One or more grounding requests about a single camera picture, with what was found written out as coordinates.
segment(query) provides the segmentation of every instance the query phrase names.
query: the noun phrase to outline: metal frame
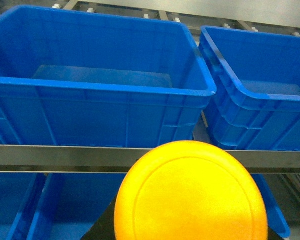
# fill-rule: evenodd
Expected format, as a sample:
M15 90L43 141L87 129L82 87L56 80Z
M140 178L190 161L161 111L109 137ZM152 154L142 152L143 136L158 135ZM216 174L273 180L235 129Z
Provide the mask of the metal frame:
M0 172L127 173L147 148L0 145ZM250 173L300 173L300 152L226 150Z

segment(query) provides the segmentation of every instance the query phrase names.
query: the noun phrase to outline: blue plastic crate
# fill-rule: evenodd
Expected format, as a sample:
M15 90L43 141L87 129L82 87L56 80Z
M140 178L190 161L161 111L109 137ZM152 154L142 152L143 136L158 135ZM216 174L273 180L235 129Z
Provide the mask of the blue plastic crate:
M0 16L0 144L188 140L215 92L183 24L33 6Z
M126 175L50 174L27 240L79 240L104 213Z
M40 199L43 174L0 173L0 240L25 240Z
M199 49L218 89L204 111L214 144L300 151L300 38L202 27Z
M291 235L290 228L266 179L261 174L252 174L252 177L263 197L269 227L282 238L288 238Z

